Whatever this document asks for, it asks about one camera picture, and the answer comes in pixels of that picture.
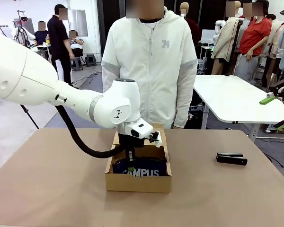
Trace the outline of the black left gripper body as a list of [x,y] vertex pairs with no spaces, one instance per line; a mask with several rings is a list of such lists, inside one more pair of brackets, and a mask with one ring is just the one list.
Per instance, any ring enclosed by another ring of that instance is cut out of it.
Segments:
[[130,135],[118,134],[119,144],[124,147],[142,148],[144,146],[144,138],[140,139]]

